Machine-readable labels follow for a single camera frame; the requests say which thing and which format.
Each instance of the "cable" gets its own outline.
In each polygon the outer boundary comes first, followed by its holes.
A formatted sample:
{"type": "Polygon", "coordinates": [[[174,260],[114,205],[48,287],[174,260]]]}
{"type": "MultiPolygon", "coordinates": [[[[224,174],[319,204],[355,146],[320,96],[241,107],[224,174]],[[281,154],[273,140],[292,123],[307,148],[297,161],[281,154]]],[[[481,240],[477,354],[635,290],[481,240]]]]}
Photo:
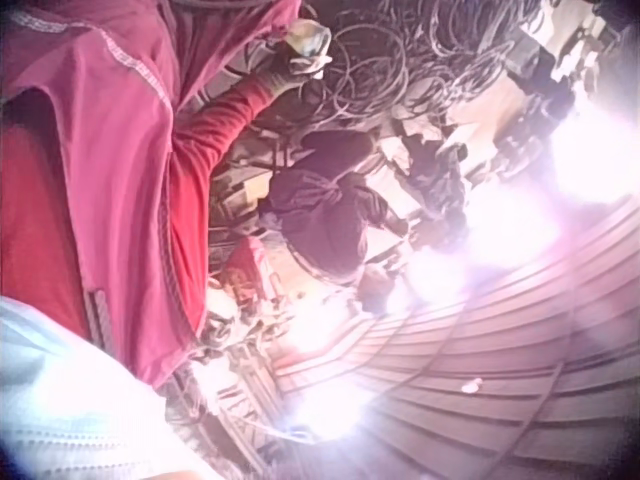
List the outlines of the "cable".
{"type": "Polygon", "coordinates": [[[531,23],[541,0],[310,0],[303,16],[333,31],[323,82],[280,99],[254,128],[280,135],[323,125],[358,127],[392,114],[446,120],[502,74],[512,31],[531,23]]]}
{"type": "Polygon", "coordinates": [[[294,443],[302,443],[304,445],[316,445],[320,443],[320,439],[318,439],[311,432],[300,431],[300,432],[285,432],[282,430],[278,430],[277,428],[270,427],[268,425],[264,425],[262,423],[254,422],[240,415],[236,415],[231,413],[231,411],[220,407],[220,411],[223,412],[230,418],[238,420],[242,423],[250,425],[253,428],[256,428],[262,431],[264,434],[269,435],[271,437],[280,438],[282,440],[288,440],[294,443]]]}
{"type": "Polygon", "coordinates": [[[204,8],[209,10],[237,10],[242,8],[262,7],[275,0],[171,0],[185,7],[204,8]]]}

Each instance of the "white reflective stripe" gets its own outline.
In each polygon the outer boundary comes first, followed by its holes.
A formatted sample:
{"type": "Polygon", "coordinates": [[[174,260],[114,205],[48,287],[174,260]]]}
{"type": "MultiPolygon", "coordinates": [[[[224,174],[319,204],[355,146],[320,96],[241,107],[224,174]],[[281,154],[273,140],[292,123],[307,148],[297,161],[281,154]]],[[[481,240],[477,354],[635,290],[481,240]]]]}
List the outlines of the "white reflective stripe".
{"type": "Polygon", "coordinates": [[[124,65],[125,67],[130,68],[138,73],[138,75],[140,75],[145,80],[145,82],[147,82],[149,86],[153,88],[158,97],[160,97],[162,103],[164,103],[167,108],[172,110],[169,97],[165,93],[160,81],[155,77],[153,73],[151,73],[151,70],[149,70],[149,68],[142,61],[133,58],[131,55],[122,50],[122,48],[120,48],[118,44],[113,40],[113,38],[111,38],[109,34],[101,28],[85,22],[49,22],[36,18],[33,15],[30,15],[23,11],[11,13],[10,18],[14,23],[22,27],[30,28],[31,30],[42,33],[62,33],[68,28],[77,27],[88,28],[90,30],[99,32],[105,43],[107,44],[107,49],[109,50],[111,55],[113,55],[113,58],[115,58],[115,60],[121,65],[124,65]]]}
{"type": "Polygon", "coordinates": [[[115,347],[113,345],[113,328],[111,325],[111,315],[109,315],[109,306],[107,305],[107,296],[102,290],[93,293],[93,303],[96,307],[96,315],[102,333],[102,343],[104,351],[112,357],[116,357],[115,347]]]}

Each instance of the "hand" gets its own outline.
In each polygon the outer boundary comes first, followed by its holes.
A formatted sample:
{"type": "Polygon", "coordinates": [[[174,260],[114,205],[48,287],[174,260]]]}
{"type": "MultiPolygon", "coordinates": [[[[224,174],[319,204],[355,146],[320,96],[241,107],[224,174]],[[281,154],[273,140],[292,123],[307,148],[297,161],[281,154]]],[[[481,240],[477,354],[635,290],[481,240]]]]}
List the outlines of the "hand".
{"type": "Polygon", "coordinates": [[[389,231],[400,238],[405,238],[409,234],[409,222],[396,217],[395,214],[388,215],[385,223],[389,231]]]}
{"type": "Polygon", "coordinates": [[[324,63],[319,63],[320,68],[312,72],[299,72],[302,62],[313,64],[313,57],[300,57],[286,43],[280,44],[276,48],[276,54],[268,67],[256,73],[258,79],[275,96],[279,96],[288,90],[299,88],[309,80],[312,80],[318,72],[324,68],[324,63]]]}
{"type": "Polygon", "coordinates": [[[409,244],[414,250],[421,250],[433,244],[434,239],[441,234],[440,230],[442,230],[442,228],[441,223],[422,220],[411,229],[409,244]]]}

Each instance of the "bright light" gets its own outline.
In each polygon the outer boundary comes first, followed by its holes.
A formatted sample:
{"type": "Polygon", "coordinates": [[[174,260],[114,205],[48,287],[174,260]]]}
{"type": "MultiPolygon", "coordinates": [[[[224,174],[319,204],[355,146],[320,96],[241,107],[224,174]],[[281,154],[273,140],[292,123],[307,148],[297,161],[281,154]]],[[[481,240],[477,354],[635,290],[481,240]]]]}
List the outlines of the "bright light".
{"type": "Polygon", "coordinates": [[[481,378],[475,378],[472,381],[465,383],[461,390],[462,393],[466,393],[469,395],[473,395],[474,393],[478,393],[480,391],[480,387],[482,386],[482,379],[481,378]]]}
{"type": "Polygon", "coordinates": [[[358,423],[362,407],[372,394],[345,380],[310,388],[298,409],[296,421],[324,440],[340,438],[358,423]]]}
{"type": "Polygon", "coordinates": [[[387,298],[387,313],[389,315],[407,313],[411,309],[412,303],[413,296],[407,283],[402,279],[398,279],[389,298],[387,298]]]}
{"type": "Polygon", "coordinates": [[[556,178],[564,193],[584,202],[612,203],[638,191],[638,135],[592,104],[585,103],[562,123],[552,141],[556,178]]]}
{"type": "Polygon", "coordinates": [[[206,295],[208,311],[225,319],[236,318],[239,316],[238,304],[224,290],[208,286],[206,295]]]}
{"type": "Polygon", "coordinates": [[[238,383],[238,375],[231,371],[229,359],[220,357],[211,360],[207,365],[191,362],[191,373],[204,396],[209,410],[217,414],[218,393],[238,383]]]}
{"type": "Polygon", "coordinates": [[[423,300],[430,303],[454,303],[460,298],[467,280],[460,257],[431,249],[415,252],[407,264],[407,280],[423,300]]]}
{"type": "Polygon", "coordinates": [[[301,300],[286,339],[300,352],[315,352],[329,343],[336,328],[349,316],[348,307],[338,299],[326,302],[301,300]]]}
{"type": "Polygon", "coordinates": [[[471,193],[468,247],[480,264],[512,268],[546,250],[560,228],[540,199],[523,189],[487,184],[471,193]]]}

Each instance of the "white fabric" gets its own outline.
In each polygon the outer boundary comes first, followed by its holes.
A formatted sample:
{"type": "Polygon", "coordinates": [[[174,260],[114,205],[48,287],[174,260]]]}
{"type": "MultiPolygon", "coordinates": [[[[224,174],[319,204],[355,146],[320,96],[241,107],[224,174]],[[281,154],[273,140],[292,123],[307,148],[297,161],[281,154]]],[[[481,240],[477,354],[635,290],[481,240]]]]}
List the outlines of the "white fabric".
{"type": "Polygon", "coordinates": [[[221,479],[164,421],[164,400],[38,310],[0,297],[0,438],[33,478],[221,479]]]}

